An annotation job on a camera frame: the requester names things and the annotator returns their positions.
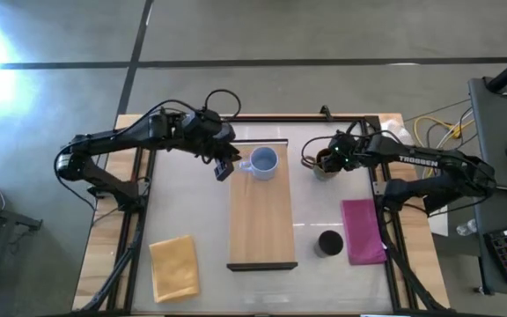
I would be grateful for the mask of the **large white mug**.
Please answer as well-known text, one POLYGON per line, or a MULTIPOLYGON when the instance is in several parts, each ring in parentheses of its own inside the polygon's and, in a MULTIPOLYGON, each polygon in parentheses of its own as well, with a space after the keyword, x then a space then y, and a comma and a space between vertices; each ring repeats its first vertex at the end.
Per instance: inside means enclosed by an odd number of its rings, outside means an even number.
POLYGON ((270 147, 255 148, 248 160, 239 163, 239 170, 250 173, 255 179, 269 181, 275 177, 279 157, 270 147))

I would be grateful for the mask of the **wooden shelf board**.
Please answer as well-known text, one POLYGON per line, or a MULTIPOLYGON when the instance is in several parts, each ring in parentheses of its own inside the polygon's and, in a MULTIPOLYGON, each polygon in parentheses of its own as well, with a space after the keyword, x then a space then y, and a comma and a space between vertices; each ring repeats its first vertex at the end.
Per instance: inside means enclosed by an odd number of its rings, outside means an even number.
POLYGON ((229 261, 231 271, 291 270, 297 267, 292 224, 288 139, 238 140, 241 160, 230 176, 229 261), (261 180, 251 165, 254 152, 269 148, 276 167, 261 180))

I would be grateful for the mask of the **clear plastic bag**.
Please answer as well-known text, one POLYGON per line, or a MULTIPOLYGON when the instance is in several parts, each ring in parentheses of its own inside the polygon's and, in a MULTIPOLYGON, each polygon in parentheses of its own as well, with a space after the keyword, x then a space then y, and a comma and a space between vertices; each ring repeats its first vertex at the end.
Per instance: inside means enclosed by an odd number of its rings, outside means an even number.
POLYGON ((394 133, 403 144, 411 146, 415 145, 414 138, 403 124, 400 124, 395 120, 388 120, 382 124, 382 127, 383 129, 394 133))

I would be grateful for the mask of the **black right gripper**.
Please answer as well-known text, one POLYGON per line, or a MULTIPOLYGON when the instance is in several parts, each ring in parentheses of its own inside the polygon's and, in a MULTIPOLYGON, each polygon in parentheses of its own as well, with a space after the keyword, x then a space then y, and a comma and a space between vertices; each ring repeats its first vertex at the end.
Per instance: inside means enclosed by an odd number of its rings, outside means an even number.
POLYGON ((328 149, 324 150, 321 163, 322 170, 325 173, 346 172, 355 170, 362 166, 356 155, 359 145, 357 138, 351 134, 337 131, 328 144, 328 149))

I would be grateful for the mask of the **black aluminium table frame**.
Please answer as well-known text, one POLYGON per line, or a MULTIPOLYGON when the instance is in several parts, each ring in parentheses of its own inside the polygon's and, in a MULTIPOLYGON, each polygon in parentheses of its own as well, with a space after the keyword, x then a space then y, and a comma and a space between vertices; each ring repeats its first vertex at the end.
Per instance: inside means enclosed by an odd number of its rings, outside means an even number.
POLYGON ((403 120, 399 114, 338 114, 327 122, 320 114, 241 115, 233 127, 238 140, 288 139, 290 195, 295 256, 291 270, 231 271, 229 261, 230 177, 217 181, 211 166, 181 151, 126 150, 112 153, 107 171, 127 181, 151 180, 143 210, 125 214, 107 198, 90 231, 73 308, 87 306, 125 247, 134 254, 121 273, 118 291, 101 306, 105 313, 168 314, 313 314, 388 313, 396 306, 424 307, 393 262, 357 266, 340 253, 318 257, 314 244, 326 230, 342 232, 343 200, 372 199, 373 184, 388 178, 412 181, 415 169, 392 163, 317 180, 300 162, 336 130, 365 132, 371 124, 403 120), (149 245, 190 235, 195 242, 200 293, 156 303, 149 245))

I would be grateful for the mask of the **small black cup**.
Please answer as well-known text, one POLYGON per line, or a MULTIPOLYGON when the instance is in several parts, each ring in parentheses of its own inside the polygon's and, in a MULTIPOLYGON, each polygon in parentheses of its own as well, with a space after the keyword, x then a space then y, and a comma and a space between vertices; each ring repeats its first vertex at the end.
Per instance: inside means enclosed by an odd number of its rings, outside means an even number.
POLYGON ((338 255, 344 247, 342 236, 332 230, 324 231, 314 244, 314 252, 318 257, 324 258, 338 255))

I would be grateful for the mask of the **brown mug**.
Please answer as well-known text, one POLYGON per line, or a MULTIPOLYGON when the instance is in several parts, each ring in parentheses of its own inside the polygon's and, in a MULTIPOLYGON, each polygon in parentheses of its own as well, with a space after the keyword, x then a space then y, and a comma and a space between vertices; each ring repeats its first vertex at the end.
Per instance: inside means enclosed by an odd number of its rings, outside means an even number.
POLYGON ((322 149, 320 150, 315 157, 312 157, 312 156, 305 156, 304 158, 301 159, 301 164, 310 169, 314 176, 319 180, 319 181, 327 181, 327 180, 330 180, 332 178, 334 178, 338 172, 332 172, 332 173, 325 173, 323 170, 322 170, 322 167, 321 167, 321 163, 322 163, 322 155, 324 153, 324 150, 325 149, 322 149))

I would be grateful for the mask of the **dark grey side desk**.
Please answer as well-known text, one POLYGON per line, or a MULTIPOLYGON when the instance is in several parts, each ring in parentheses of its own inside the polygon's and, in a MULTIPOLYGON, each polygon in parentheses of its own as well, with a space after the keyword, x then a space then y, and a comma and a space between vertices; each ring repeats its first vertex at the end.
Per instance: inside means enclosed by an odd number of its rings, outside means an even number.
POLYGON ((477 137, 482 159, 495 169, 496 191, 485 202, 474 206, 480 243, 482 287, 488 292, 507 294, 507 282, 487 248, 484 235, 507 229, 507 97, 490 92, 485 80, 468 81, 477 137))

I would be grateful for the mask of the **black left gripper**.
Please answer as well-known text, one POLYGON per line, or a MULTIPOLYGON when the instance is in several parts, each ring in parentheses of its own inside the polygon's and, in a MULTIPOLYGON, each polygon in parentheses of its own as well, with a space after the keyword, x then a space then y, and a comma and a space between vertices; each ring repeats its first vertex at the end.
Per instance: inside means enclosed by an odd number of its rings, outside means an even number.
POLYGON ((232 125, 214 111, 204 110, 187 114, 181 127, 190 151, 204 164, 214 159, 216 179, 226 180, 234 171, 232 162, 242 159, 239 150, 231 144, 236 137, 232 125))

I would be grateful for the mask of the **magenta cloth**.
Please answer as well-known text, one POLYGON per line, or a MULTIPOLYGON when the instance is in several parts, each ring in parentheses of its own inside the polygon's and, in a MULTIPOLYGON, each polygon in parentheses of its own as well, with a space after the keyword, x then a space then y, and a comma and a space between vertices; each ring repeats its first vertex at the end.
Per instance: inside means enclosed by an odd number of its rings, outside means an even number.
POLYGON ((343 200, 342 221, 351 265, 374 265, 386 261, 372 199, 343 200))

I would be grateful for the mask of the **white paper sheet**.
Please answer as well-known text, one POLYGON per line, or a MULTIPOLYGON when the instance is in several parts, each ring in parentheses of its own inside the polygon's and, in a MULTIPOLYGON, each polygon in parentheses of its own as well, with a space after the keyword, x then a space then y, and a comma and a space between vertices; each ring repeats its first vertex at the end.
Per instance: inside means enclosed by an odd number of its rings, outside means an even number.
POLYGON ((428 222, 430 231, 432 234, 436 234, 443 237, 449 236, 449 225, 448 225, 448 206, 445 205, 441 209, 435 210, 430 213, 428 222))

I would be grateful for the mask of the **yellow cloth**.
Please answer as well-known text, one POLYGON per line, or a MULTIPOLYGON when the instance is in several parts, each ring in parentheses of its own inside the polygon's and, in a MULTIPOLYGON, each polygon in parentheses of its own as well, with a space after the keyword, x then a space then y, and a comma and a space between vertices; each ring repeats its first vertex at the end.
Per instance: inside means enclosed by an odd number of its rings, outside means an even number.
POLYGON ((195 242, 190 235, 149 245, 152 290, 156 303, 169 303, 200 293, 195 242))

